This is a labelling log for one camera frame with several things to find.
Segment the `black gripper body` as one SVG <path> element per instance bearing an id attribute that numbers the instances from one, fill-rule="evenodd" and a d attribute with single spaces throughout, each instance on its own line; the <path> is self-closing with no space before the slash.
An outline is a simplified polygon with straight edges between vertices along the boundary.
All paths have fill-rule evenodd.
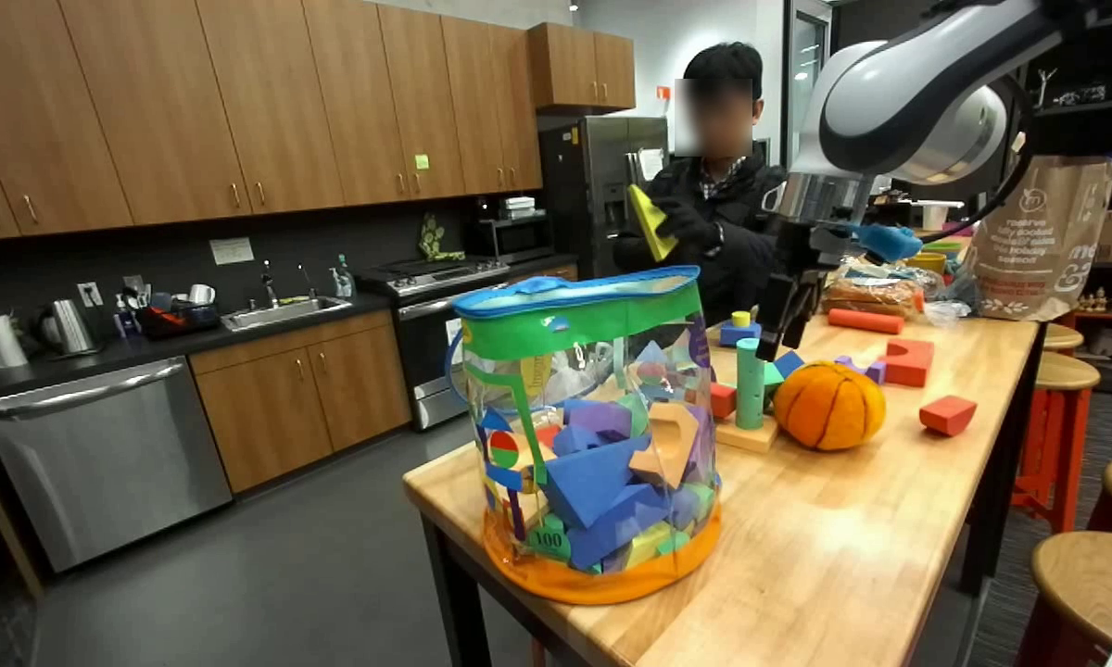
<path id="1" fill-rule="evenodd" d="M 811 228 L 804 222 L 781 222 L 774 242 L 774 276 L 800 291 L 818 289 L 818 251 L 811 248 Z"/>

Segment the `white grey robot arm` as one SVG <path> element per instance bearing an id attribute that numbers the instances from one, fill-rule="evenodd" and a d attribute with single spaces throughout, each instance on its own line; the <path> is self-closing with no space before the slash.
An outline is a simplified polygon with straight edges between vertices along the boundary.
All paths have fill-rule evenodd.
<path id="1" fill-rule="evenodd" d="M 1028 157 L 1112 157 L 1112 0 L 965 0 L 832 53 L 771 205 L 788 259 L 760 306 L 760 355 L 800 341 L 818 280 L 871 234 L 879 180 L 955 186 L 1017 132 Z"/>

